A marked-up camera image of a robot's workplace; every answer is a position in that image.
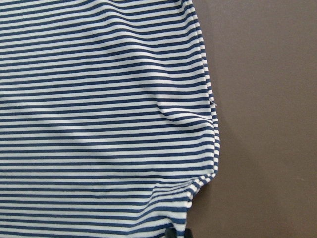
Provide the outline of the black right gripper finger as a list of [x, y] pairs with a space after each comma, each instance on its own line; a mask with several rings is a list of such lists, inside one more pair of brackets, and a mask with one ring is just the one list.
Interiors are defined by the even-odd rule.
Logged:
[[165, 230], [165, 238], [177, 238], [177, 231], [175, 228], [167, 228]]

